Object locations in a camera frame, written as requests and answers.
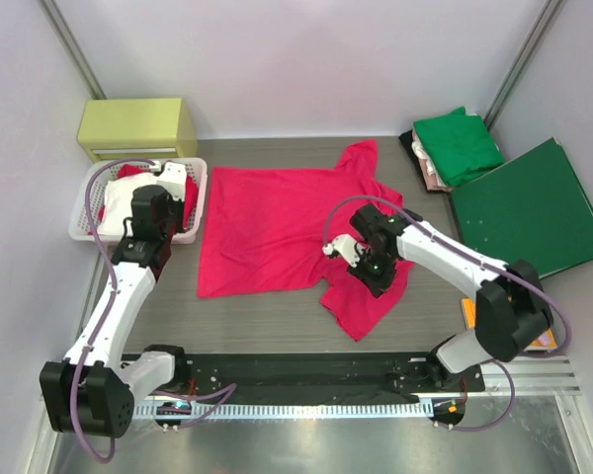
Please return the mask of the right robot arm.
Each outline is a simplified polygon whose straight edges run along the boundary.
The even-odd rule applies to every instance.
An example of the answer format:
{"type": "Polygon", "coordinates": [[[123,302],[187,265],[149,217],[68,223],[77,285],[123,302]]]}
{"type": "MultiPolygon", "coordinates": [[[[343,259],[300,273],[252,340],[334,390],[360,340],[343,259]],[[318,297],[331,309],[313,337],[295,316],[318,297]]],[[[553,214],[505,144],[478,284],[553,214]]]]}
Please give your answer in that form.
{"type": "Polygon", "coordinates": [[[405,261],[431,271],[474,302],[474,327],[426,356],[426,372],[435,388],[455,388],[466,370],[485,361],[513,360],[551,327],[551,308],[531,264],[486,259],[413,213],[387,215],[366,204],[350,224],[361,239],[346,239],[342,255],[349,274],[372,296],[392,287],[396,266],[405,261]]]}

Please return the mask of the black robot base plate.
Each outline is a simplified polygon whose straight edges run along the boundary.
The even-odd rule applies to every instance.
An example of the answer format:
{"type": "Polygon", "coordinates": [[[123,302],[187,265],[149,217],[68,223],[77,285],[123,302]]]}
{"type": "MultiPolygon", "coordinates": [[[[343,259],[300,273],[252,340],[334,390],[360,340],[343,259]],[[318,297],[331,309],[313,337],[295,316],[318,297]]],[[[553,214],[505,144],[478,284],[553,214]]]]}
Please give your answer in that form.
{"type": "Polygon", "coordinates": [[[162,389],[208,395],[236,385],[229,404],[269,406],[412,403],[425,394],[480,393],[479,366],[444,382],[431,378],[423,353],[194,354],[162,389]]]}

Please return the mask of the pink red t-shirt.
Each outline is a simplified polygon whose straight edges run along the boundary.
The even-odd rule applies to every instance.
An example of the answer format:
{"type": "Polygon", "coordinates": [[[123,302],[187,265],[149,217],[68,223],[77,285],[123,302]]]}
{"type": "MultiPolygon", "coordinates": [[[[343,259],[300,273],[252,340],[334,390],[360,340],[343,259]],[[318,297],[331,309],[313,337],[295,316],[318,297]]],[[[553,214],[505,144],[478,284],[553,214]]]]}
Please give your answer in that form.
{"type": "Polygon", "coordinates": [[[358,234],[350,219],[365,205],[402,205],[401,193],[376,179],[378,145],[348,146],[332,169],[212,171],[199,262],[197,295],[217,298],[292,291],[328,283],[321,305],[354,341],[364,339],[402,299],[412,263],[396,265],[391,288],[380,297],[322,253],[323,237],[358,234]]]}

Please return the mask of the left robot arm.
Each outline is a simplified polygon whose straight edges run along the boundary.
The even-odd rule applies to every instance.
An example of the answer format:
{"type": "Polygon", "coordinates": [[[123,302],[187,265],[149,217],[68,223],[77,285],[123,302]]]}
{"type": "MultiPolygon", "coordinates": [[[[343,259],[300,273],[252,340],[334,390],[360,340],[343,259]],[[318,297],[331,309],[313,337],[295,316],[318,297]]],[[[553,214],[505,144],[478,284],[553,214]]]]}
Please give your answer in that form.
{"type": "Polygon", "coordinates": [[[120,438],[136,404],[157,390],[189,386],[180,347],[151,345],[122,365],[127,337],[171,256],[176,229],[174,200],[161,186],[136,189],[130,208],[131,234],[111,258],[106,293],[63,360],[47,362],[40,374],[49,422],[59,433],[120,438]]]}

